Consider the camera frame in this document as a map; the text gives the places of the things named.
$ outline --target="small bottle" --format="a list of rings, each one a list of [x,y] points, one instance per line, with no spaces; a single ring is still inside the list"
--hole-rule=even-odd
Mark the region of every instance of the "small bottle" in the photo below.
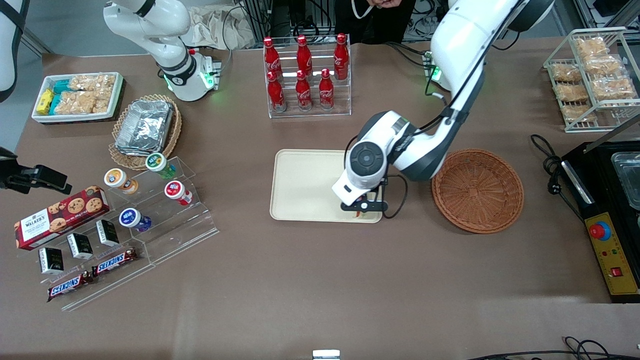
[[[147,169],[160,175],[164,180],[171,180],[175,176],[175,167],[166,160],[160,152],[154,152],[147,156],[145,161]]]
[[[333,52],[333,75],[338,81],[346,80],[349,76],[349,50],[347,49],[347,36],[339,33],[338,45]]]
[[[164,194],[171,200],[176,200],[180,205],[187,206],[191,204],[193,195],[178,180],[171,181],[164,187]]]
[[[138,191],[138,182],[129,179],[127,174],[119,168],[112,168],[104,174],[104,183],[108,187],[122,190],[127,195],[131,195]]]
[[[282,85],[276,79],[276,74],[273,71],[267,73],[267,80],[269,80],[267,92],[271,99],[271,108],[279,113],[284,112],[287,109],[287,103],[284,101]]]
[[[305,72],[298,70],[298,82],[296,83],[296,93],[298,93],[298,106],[302,111],[311,110],[311,88],[305,76]]]
[[[273,47],[271,37],[264,38],[264,62],[267,65],[267,71],[273,71],[278,80],[282,80],[282,66],[280,65],[280,55]]]
[[[298,53],[296,57],[298,59],[298,69],[305,72],[307,78],[311,78],[314,74],[314,69],[311,65],[311,51],[307,46],[307,38],[304,35],[298,36]]]
[[[322,110],[333,109],[333,83],[331,82],[329,69],[322,69],[322,80],[320,80],[320,107]]]
[[[128,208],[120,213],[120,225],[136,229],[142,233],[151,228],[151,218],[142,215],[134,208]]]

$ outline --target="aluminum foil container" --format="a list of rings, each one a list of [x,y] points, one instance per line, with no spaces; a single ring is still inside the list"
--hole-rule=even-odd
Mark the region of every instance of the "aluminum foil container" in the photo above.
[[[122,122],[116,149],[133,156],[162,152],[172,116],[173,106],[166,101],[134,101]]]

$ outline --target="yellow control panel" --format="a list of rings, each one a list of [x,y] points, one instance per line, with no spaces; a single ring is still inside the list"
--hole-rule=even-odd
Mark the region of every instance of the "yellow control panel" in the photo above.
[[[609,213],[585,219],[593,249],[598,257],[611,295],[638,294],[638,285],[622,251]]]

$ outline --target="red bottle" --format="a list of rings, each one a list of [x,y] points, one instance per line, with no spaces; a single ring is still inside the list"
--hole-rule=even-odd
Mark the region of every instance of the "red bottle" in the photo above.
[[[307,38],[304,35],[298,36],[298,69],[305,72],[305,76],[310,78],[314,74],[313,66],[311,65],[311,51],[307,46]]]
[[[287,103],[284,101],[282,85],[278,82],[276,73],[269,71],[267,73],[267,79],[269,80],[267,91],[269,92],[269,98],[271,99],[271,108],[279,113],[284,112],[287,109]]]
[[[273,40],[270,37],[264,38],[264,62],[267,64],[267,71],[273,71],[276,74],[276,78],[282,80],[280,55],[273,47]]]
[[[305,72],[298,70],[298,82],[296,83],[296,93],[298,93],[298,106],[302,111],[311,110],[311,88]]]
[[[337,36],[338,45],[333,52],[333,75],[338,81],[346,80],[349,75],[349,50],[347,50],[347,36],[339,33]]]
[[[320,107],[322,110],[333,109],[333,83],[331,82],[329,69],[322,69],[320,80]]]

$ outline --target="bottle cap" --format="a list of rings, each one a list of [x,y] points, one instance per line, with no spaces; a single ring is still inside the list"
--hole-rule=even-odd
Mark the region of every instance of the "bottle cap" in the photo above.
[[[158,172],[162,171],[166,166],[166,158],[159,152],[154,152],[153,154],[147,156],[147,160],[145,161],[145,165],[147,169]]]
[[[142,219],[142,214],[134,208],[124,209],[120,213],[120,225],[124,227],[134,227]]]
[[[104,174],[104,183],[112,188],[119,188],[127,181],[127,174],[119,168],[112,168]]]
[[[181,198],[184,192],[184,185],[178,180],[171,181],[164,187],[164,194],[171,200]]]

